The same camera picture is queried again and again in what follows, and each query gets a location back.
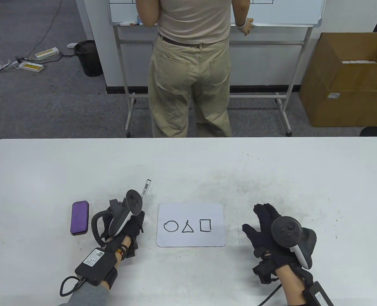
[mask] gray carpet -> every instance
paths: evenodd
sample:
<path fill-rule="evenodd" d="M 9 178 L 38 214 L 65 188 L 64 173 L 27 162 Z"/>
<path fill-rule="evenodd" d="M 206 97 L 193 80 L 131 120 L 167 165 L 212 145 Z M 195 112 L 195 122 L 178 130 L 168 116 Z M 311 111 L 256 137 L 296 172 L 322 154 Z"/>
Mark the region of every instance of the gray carpet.
<path fill-rule="evenodd" d="M 26 56 L 44 36 L 59 0 L 0 0 L 0 61 Z M 70 54 L 70 42 L 86 39 L 75 0 L 63 0 L 59 15 L 36 51 L 53 46 Z M 45 65 L 40 74 L 0 72 L 0 139 L 125 137 L 127 106 L 122 95 L 106 95 L 104 77 L 89 78 L 76 57 Z M 235 137 L 283 136 L 272 100 L 232 99 L 229 108 Z M 361 128 L 312 128 L 297 93 L 289 103 L 293 136 L 356 136 Z M 189 135 L 195 135 L 190 114 Z M 148 103 L 139 100 L 133 137 L 151 137 Z"/>

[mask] white wall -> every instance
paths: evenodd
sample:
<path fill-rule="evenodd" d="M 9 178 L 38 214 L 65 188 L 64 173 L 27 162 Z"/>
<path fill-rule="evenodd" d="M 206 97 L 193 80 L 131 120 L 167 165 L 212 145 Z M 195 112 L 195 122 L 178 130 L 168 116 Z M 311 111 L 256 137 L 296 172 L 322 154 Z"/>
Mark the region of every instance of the white wall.
<path fill-rule="evenodd" d="M 92 31 L 97 43 L 106 84 L 123 86 L 120 63 L 112 26 L 106 22 L 106 1 L 84 0 Z M 372 32 L 377 23 L 377 0 L 327 0 L 323 24 L 314 29 L 305 60 L 299 73 L 300 84 L 309 58 L 321 32 Z M 306 29 L 255 28 L 244 37 L 237 29 L 231 30 L 231 40 L 302 40 Z M 121 39 L 152 40 L 156 29 L 121 27 Z M 231 85 L 282 85 L 290 83 L 300 47 L 232 46 Z M 151 45 L 122 47 L 129 86 L 147 86 Z"/>
<path fill-rule="evenodd" d="M 92 40 L 93 33 L 91 24 L 89 23 L 88 14 L 86 13 L 85 2 L 83 0 L 76 0 L 76 5 L 78 6 L 79 15 L 81 16 L 81 22 L 86 34 L 86 38 Z"/>

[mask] person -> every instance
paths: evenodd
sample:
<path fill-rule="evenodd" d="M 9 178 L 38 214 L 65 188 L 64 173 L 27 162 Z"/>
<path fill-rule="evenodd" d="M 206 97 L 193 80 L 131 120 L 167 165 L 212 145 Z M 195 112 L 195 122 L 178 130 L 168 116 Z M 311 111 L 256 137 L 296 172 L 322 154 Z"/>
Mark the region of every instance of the person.
<path fill-rule="evenodd" d="M 186 137 L 190 98 L 199 137 L 231 137 L 228 36 L 231 3 L 248 35 L 250 0 L 136 0 L 145 26 L 158 23 L 149 67 L 153 137 Z"/>
<path fill-rule="evenodd" d="M 302 295 L 302 292 L 305 290 L 305 283 L 293 272 L 289 265 L 297 261 L 296 255 L 291 253 L 289 249 L 279 246 L 274 241 L 270 230 L 272 222 L 280 217 L 280 215 L 270 204 L 257 204 L 254 207 L 254 212 L 258 216 L 261 232 L 257 232 L 248 224 L 244 224 L 242 230 L 251 241 L 255 250 L 261 248 L 267 250 L 263 258 L 264 260 L 268 258 L 268 260 L 274 262 L 274 271 L 282 284 L 287 304 L 289 306 L 306 306 L 306 300 Z M 128 248 L 132 239 L 136 240 L 137 235 L 139 235 L 141 225 L 130 220 L 125 227 L 128 227 L 127 233 L 129 235 L 126 236 L 122 244 Z M 118 262 L 115 267 L 118 269 L 122 256 L 118 252 L 116 256 Z M 86 282 L 72 294 L 68 303 L 61 304 L 60 306 L 105 306 L 108 301 L 108 295 L 109 284 L 106 281 L 103 281 L 99 286 L 92 286 Z"/>

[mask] small whiteboard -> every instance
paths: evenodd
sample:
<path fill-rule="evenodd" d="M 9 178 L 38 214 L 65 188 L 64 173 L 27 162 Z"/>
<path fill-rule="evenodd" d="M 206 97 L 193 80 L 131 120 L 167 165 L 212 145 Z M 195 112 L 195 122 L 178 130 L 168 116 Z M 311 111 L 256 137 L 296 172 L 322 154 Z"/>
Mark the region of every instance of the small whiteboard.
<path fill-rule="evenodd" d="M 225 246 L 221 204 L 162 204 L 157 245 L 164 247 Z"/>

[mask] beige t-shirt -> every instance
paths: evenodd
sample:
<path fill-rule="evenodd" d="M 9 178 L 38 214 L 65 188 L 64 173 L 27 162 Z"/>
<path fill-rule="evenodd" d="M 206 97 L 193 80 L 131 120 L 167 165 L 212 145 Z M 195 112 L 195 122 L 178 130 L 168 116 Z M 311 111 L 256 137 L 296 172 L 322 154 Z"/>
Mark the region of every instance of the beige t-shirt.
<path fill-rule="evenodd" d="M 184 44 L 210 44 L 228 37 L 231 0 L 160 0 L 159 33 Z"/>

